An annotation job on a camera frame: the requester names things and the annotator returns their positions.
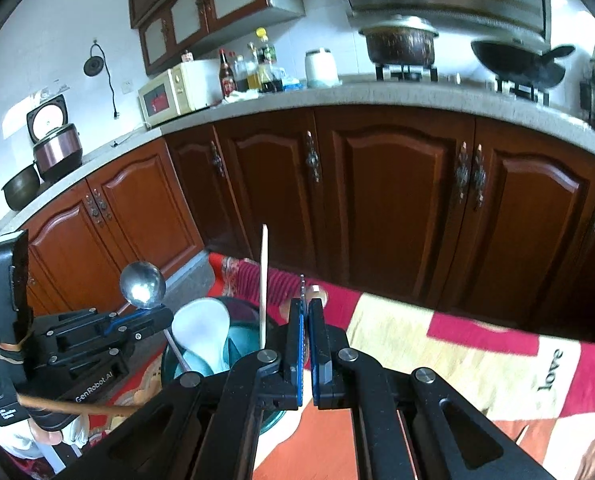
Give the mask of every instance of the metal ladle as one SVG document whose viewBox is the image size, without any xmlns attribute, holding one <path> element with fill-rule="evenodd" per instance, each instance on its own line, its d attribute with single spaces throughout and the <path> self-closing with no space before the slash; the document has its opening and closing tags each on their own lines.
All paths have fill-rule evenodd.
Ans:
<svg viewBox="0 0 595 480">
<path fill-rule="evenodd" d="M 124 299 L 130 304 L 137 308 L 150 310 L 161 306 L 166 293 L 166 280 L 160 269 L 154 264 L 133 262 L 124 267 L 120 275 L 120 290 Z M 191 367 L 182 357 L 169 329 L 165 328 L 163 332 L 182 370 L 190 372 Z"/>
</svg>

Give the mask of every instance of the white canister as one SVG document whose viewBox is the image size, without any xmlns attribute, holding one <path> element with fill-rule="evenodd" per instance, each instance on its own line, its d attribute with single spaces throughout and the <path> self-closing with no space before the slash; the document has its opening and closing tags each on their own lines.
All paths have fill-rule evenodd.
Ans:
<svg viewBox="0 0 595 480">
<path fill-rule="evenodd" d="M 340 84 L 335 58 L 328 48 L 309 50 L 305 57 L 306 85 L 322 88 Z"/>
</svg>

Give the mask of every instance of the countertop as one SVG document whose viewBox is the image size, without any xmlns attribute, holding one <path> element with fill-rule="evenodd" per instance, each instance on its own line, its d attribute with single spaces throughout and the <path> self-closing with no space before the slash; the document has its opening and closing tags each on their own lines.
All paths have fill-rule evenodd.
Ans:
<svg viewBox="0 0 595 480">
<path fill-rule="evenodd" d="M 282 110 L 325 105 L 382 104 L 454 110 L 519 124 L 558 137 L 595 155 L 595 130 L 566 113 L 515 96 L 437 83 L 363 82 L 336 88 L 308 89 L 260 96 L 257 99 L 219 105 L 186 115 L 151 130 L 137 130 L 84 155 L 82 166 L 49 187 L 19 213 L 10 212 L 0 221 L 0 233 L 19 229 L 31 216 L 79 180 L 115 158 L 173 132 L 223 119 Z"/>
</svg>

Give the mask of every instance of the screw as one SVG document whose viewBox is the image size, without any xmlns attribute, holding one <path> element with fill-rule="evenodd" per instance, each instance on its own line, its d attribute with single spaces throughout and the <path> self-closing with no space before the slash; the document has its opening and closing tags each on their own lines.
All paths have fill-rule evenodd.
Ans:
<svg viewBox="0 0 595 480">
<path fill-rule="evenodd" d="M 273 363 L 278 358 L 278 353 L 274 350 L 264 349 L 258 352 L 258 361 L 263 363 Z"/>
<path fill-rule="evenodd" d="M 343 348 L 338 352 L 338 357 L 342 361 L 351 363 L 359 357 L 359 354 L 357 353 L 357 350 L 354 348 Z"/>
<path fill-rule="evenodd" d="M 430 368 L 418 368 L 415 370 L 415 378 L 420 383 L 431 384 L 435 380 L 435 372 Z"/>
<path fill-rule="evenodd" d="M 185 388 L 195 388 L 200 384 L 200 374 L 197 372 L 186 372 L 180 376 L 180 384 Z"/>
</svg>

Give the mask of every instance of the microwave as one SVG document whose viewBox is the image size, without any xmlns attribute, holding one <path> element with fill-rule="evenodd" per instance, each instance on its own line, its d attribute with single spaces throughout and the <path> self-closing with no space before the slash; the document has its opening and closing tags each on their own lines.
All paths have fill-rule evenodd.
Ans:
<svg viewBox="0 0 595 480">
<path fill-rule="evenodd" d="M 182 62 L 151 79 L 138 97 L 149 126 L 215 105 L 222 101 L 220 61 Z"/>
</svg>

